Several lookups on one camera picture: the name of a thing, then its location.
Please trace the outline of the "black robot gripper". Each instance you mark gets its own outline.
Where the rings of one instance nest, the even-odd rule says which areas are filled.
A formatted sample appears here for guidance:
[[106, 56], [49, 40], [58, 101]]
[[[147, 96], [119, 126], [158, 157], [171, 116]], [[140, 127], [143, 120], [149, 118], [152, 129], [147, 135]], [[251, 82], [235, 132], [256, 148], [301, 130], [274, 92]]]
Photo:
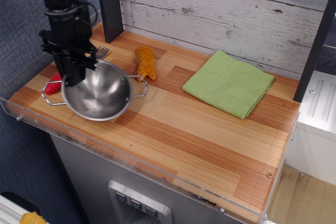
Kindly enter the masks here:
[[[86, 68], [95, 70], [98, 66], [97, 49], [90, 42], [92, 30], [89, 10], [45, 9], [45, 14], [49, 20], [50, 31], [39, 32], [43, 40], [43, 51], [53, 54], [58, 73], [61, 77], [66, 75], [67, 85], [73, 87], [85, 79]], [[65, 57], [65, 68], [62, 57]]]

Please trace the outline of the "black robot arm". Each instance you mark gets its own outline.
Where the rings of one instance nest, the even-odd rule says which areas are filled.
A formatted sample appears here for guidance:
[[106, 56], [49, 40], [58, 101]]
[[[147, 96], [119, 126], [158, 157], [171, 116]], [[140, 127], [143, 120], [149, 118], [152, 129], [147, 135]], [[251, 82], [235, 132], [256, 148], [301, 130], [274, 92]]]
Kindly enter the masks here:
[[73, 87], [83, 81], [88, 69], [98, 67], [89, 6], [86, 0], [1, 0], [2, 75], [32, 67], [41, 39], [64, 83]]

